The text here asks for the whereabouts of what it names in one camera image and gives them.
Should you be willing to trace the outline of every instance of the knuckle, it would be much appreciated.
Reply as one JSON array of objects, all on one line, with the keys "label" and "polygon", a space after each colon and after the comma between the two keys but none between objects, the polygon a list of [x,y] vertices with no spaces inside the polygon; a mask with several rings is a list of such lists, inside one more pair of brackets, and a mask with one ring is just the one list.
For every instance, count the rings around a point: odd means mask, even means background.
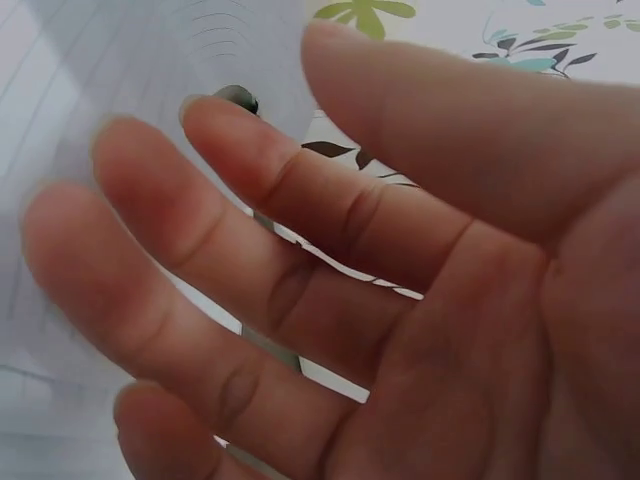
[{"label": "knuckle", "polygon": [[275,282],[267,300],[267,329],[272,334],[286,337],[285,330],[295,316],[298,305],[307,296],[313,278],[323,263],[299,248],[299,255]]},{"label": "knuckle", "polygon": [[340,258],[344,261],[353,261],[357,256],[387,189],[385,184],[372,182],[363,187],[351,202],[340,232]]},{"label": "knuckle", "polygon": [[216,427],[222,432],[231,431],[255,402],[264,365],[264,359],[256,356],[228,373],[218,397]]}]

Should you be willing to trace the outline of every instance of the floral pattern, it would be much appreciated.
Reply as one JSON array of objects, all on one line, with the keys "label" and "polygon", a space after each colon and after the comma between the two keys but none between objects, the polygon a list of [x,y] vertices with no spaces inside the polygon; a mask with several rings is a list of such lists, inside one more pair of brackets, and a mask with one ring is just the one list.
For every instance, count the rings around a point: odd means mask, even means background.
[{"label": "floral pattern", "polygon": [[[372,38],[387,39],[393,38],[388,28],[390,18],[402,18],[403,21],[406,20],[405,25],[409,27],[409,22],[441,17],[442,12],[446,10],[444,5],[447,0],[413,0],[412,5],[408,4],[410,0],[395,2],[325,0],[322,5],[319,5],[322,0],[308,1],[315,2],[313,14],[316,18],[348,24]],[[459,37],[464,37],[465,41],[468,40],[468,44],[466,47],[456,45],[452,50],[454,53],[461,53],[460,49],[462,49],[463,55],[473,61],[504,65],[532,74],[550,75],[564,80],[592,79],[593,76],[598,77],[598,72],[609,70],[611,65],[615,67],[615,65],[629,63],[629,58],[632,58],[630,55],[633,48],[629,48],[629,54],[625,57],[619,53],[619,49],[605,47],[607,42],[618,42],[616,46],[622,46],[633,45],[633,42],[640,41],[640,36],[636,35],[640,33],[640,18],[634,16],[634,13],[640,12],[640,9],[632,11],[630,7],[633,2],[628,0],[600,1],[602,9],[595,13],[594,9],[585,11],[583,7],[579,8],[574,0],[564,0],[564,3],[561,0],[495,0],[493,8],[487,8],[484,13],[486,16],[479,19],[480,25],[484,23],[483,31],[468,32],[460,29]],[[578,14],[574,16],[571,12],[576,11]],[[527,17],[529,12],[541,15],[536,17],[535,22],[530,22],[526,18],[525,21],[522,21],[522,18],[516,18],[516,15]],[[451,24],[446,25],[447,29],[456,27],[455,17],[455,14],[449,17]],[[547,24],[544,23],[544,18],[547,18]],[[525,26],[517,26],[518,22],[522,22]],[[411,31],[420,32],[423,28],[427,28],[422,25],[419,27]],[[385,182],[417,188],[407,178],[387,168],[373,155],[353,144],[320,110],[316,113],[304,147]],[[305,239],[290,231],[287,231],[285,236],[301,248],[331,263],[331,259],[323,257],[322,252],[317,251]],[[333,265],[362,281],[393,288],[400,293],[414,294],[381,279],[354,272],[335,263]],[[304,358],[300,359],[300,363],[305,375],[325,386],[359,401],[366,399],[367,392],[346,380]]]},{"label": "floral pattern", "polygon": [[388,0],[347,0],[331,3],[318,10],[315,18],[332,19],[336,22],[355,27],[373,39],[384,40],[387,32],[380,13],[400,18],[413,18],[416,10],[413,6],[400,1]]}]

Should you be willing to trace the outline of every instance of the small dark object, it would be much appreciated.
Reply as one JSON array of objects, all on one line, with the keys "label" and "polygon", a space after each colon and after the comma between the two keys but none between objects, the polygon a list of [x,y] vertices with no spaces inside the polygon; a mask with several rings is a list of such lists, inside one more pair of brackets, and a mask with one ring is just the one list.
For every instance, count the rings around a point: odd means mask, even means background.
[{"label": "small dark object", "polygon": [[251,94],[251,92],[249,92],[249,90],[241,87],[240,85],[227,85],[214,93],[214,96],[221,97],[235,103],[254,115],[258,114],[258,100]]}]

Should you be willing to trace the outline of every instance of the fingertip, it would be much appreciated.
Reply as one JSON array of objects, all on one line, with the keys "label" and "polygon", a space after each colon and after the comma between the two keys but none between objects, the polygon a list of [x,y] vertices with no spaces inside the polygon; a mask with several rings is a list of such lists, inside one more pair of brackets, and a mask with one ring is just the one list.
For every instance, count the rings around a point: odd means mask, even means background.
[{"label": "fingertip", "polygon": [[162,388],[155,382],[137,380],[122,387],[113,401],[113,419],[116,426],[126,424],[130,413],[137,416],[137,412],[145,409],[149,401],[153,401],[158,395],[165,394]]}]

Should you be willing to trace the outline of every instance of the dark leaf print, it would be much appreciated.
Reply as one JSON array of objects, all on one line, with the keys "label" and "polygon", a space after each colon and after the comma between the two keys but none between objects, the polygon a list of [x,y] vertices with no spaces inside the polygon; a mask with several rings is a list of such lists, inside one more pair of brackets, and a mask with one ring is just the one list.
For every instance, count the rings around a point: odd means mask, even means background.
[{"label": "dark leaf print", "polygon": [[309,142],[302,145],[304,148],[313,150],[325,157],[336,158],[340,155],[344,155],[346,153],[352,152],[355,148],[343,147],[342,145],[337,145],[331,142]]},{"label": "dark leaf print", "polygon": [[498,48],[501,48],[502,50],[509,50],[511,47],[513,47],[514,43],[516,43],[515,38],[505,38],[504,40],[500,40],[498,42]]},{"label": "dark leaf print", "polygon": [[474,53],[473,58],[498,58],[497,53]]},{"label": "dark leaf print", "polygon": [[543,52],[546,50],[560,50],[561,48],[573,47],[575,43],[551,43],[549,45],[540,45],[525,50],[525,52]]},{"label": "dark leaf print", "polygon": [[360,150],[358,155],[356,155],[356,164],[360,170],[367,168],[367,165],[369,165],[373,160],[374,158],[364,150]]},{"label": "dark leaf print", "polygon": [[546,38],[537,37],[537,38],[534,38],[533,40],[527,40],[526,42],[522,42],[520,45],[518,45],[518,48],[526,47],[527,45],[533,45],[534,43],[544,42],[545,40]]},{"label": "dark leaf print", "polygon": [[569,63],[567,63],[567,67],[570,67],[571,65],[580,65],[581,63],[590,62],[596,55],[597,53],[592,53],[590,55],[584,55],[582,57],[574,58]]},{"label": "dark leaf print", "polygon": [[566,48],[561,52],[558,52],[554,55],[553,59],[556,61],[556,64],[560,63],[561,61],[563,61],[566,57],[567,54],[569,53],[569,49]]}]

